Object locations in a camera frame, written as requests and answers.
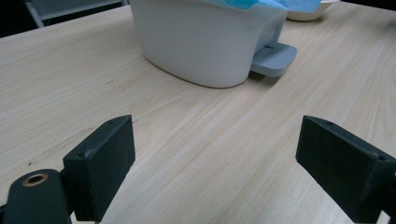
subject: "light wood grain surface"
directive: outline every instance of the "light wood grain surface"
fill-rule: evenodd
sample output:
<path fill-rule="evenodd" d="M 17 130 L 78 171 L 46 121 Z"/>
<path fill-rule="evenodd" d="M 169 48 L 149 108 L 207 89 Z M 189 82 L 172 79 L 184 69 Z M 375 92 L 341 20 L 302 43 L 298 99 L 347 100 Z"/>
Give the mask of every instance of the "light wood grain surface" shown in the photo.
<path fill-rule="evenodd" d="M 396 157 L 396 12 L 336 3 L 280 42 L 299 50 L 283 77 L 210 89 L 147 61 L 128 7 L 0 39 L 0 204 L 131 114 L 136 162 L 103 223 L 352 223 L 294 159 L 301 121 Z"/>

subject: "white bin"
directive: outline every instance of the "white bin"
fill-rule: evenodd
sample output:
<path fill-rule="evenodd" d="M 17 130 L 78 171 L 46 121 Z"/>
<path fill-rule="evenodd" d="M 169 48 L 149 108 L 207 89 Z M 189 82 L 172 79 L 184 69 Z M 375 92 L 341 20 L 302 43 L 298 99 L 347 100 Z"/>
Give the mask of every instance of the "white bin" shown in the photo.
<path fill-rule="evenodd" d="M 131 0 L 145 57 L 190 82 L 226 88 L 246 81 L 253 55 L 279 39 L 287 11 L 221 7 L 204 0 Z"/>

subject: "blue cloth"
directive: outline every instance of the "blue cloth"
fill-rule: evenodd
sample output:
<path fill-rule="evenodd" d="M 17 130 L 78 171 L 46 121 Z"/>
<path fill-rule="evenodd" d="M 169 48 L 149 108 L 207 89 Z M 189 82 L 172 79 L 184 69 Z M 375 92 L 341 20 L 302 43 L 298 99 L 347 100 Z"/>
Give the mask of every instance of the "blue cloth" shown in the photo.
<path fill-rule="evenodd" d="M 288 11 L 315 12 L 320 4 L 320 0 L 208 0 L 209 2 L 240 9 L 250 9 L 252 7 L 275 7 Z"/>

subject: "dark floor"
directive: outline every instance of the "dark floor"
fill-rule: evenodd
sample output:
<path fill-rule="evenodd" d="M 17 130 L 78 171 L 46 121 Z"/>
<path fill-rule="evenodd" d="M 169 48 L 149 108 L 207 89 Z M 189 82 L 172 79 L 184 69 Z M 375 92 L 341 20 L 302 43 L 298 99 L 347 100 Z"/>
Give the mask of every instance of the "dark floor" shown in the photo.
<path fill-rule="evenodd" d="M 121 4 L 113 4 L 105 7 L 86 10 L 83 12 L 44 21 L 44 24 L 48 26 L 63 21 L 70 21 L 120 6 Z M 35 21 L 23 3 L 23 0 L 0 0 L 0 38 L 34 29 L 37 29 L 37 26 L 35 25 Z"/>

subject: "wooden table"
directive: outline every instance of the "wooden table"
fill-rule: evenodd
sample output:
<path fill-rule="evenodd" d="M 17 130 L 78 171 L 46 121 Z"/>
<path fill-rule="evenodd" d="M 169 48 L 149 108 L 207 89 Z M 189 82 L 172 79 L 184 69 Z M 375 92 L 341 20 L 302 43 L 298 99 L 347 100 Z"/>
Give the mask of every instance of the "wooden table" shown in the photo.
<path fill-rule="evenodd" d="M 303 115 L 396 157 L 396 13 L 286 21 L 281 78 L 210 89 L 149 63 L 121 7 L 0 39 L 0 204 L 19 176 L 131 114 L 136 162 L 103 223 L 352 223 L 295 160 Z"/>

